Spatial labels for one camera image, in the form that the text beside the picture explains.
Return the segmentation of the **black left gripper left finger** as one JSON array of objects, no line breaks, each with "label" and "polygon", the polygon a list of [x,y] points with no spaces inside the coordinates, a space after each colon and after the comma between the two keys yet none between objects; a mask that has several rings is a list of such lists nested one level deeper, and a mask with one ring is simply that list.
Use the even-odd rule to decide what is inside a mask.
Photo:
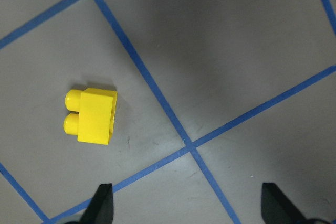
[{"label": "black left gripper left finger", "polygon": [[114,204],[112,184],[101,184],[95,192],[90,204],[81,216],[79,223],[113,222]]}]

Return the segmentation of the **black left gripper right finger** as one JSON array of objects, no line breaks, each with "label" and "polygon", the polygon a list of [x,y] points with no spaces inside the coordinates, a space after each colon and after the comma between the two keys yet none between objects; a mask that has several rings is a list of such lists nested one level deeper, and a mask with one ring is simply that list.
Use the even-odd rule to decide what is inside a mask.
[{"label": "black left gripper right finger", "polygon": [[270,224],[307,221],[307,218],[275,183],[262,184],[261,217],[264,223]]}]

